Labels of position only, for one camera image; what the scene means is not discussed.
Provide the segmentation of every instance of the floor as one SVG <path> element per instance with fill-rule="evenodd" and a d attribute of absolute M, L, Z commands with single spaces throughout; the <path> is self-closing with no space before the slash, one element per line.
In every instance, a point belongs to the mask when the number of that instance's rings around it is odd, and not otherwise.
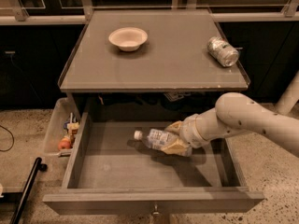
<path fill-rule="evenodd" d="M 264 104 L 273 109 L 271 104 Z M 0 152 L 0 183 L 22 189 L 36 157 L 48 165 L 38 173 L 20 223 L 152 223 L 152 216 L 59 216 L 42 203 L 47 193 L 58 192 L 68 158 L 43 157 L 42 141 L 52 110 L 5 110 L 0 125 L 12 131 L 15 144 Z M 290 116 L 299 119 L 299 105 Z M 0 149 L 10 146 L 11 136 L 0 129 Z M 231 138 L 248 187 L 262 191 L 265 200 L 247 213 L 174 215 L 172 223 L 299 223 L 299 159 L 256 134 Z M 12 211 L 0 209 L 0 224 L 9 223 Z"/>

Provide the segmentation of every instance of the white bottle cap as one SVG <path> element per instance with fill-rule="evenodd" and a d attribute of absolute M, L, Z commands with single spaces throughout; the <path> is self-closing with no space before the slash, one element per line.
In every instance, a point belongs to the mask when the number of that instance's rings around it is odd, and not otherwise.
<path fill-rule="evenodd" d="M 134 139 L 141 140 L 142 139 L 142 131 L 135 131 L 134 132 Z"/>

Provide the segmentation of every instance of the bowl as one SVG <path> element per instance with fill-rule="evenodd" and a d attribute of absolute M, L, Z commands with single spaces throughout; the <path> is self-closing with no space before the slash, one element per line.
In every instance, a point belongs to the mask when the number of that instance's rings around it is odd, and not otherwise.
<path fill-rule="evenodd" d="M 109 41 L 122 51 L 135 51 L 148 39 L 148 34 L 135 27 L 120 28 L 109 36 Z"/>

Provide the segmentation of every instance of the silver can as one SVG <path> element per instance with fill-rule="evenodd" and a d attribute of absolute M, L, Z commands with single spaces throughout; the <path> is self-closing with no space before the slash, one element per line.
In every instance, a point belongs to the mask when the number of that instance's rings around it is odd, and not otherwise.
<path fill-rule="evenodd" d="M 239 59 L 239 52 L 221 37 L 213 36 L 207 42 L 208 52 L 224 67 L 234 65 Z"/>

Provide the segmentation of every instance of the open drawer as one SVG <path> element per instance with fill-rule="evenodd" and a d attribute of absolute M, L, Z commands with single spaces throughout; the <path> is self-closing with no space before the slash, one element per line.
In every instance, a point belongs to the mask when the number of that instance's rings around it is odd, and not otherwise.
<path fill-rule="evenodd" d="M 189 158 L 166 155 L 133 136 L 136 129 L 163 129 L 170 122 L 101 120 L 94 109 L 109 113 L 87 105 L 61 191 L 44 196 L 58 214 L 247 212 L 263 199 L 246 187 L 228 140 L 215 140 Z"/>

